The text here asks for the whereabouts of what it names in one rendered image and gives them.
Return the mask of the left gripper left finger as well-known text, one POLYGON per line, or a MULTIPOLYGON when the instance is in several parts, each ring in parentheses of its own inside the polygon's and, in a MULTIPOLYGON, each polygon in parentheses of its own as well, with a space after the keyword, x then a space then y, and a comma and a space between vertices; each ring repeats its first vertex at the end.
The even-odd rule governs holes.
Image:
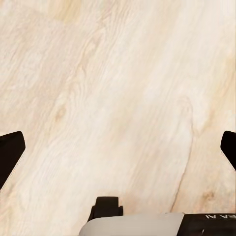
POLYGON ((21 131, 0 136, 0 190, 26 149, 21 131))

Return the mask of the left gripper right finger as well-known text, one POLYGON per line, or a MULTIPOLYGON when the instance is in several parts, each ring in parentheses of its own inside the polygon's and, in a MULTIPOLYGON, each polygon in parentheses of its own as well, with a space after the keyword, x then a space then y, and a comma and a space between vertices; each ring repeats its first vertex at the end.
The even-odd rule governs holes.
POLYGON ((220 147, 236 170, 236 133, 225 131, 220 147))

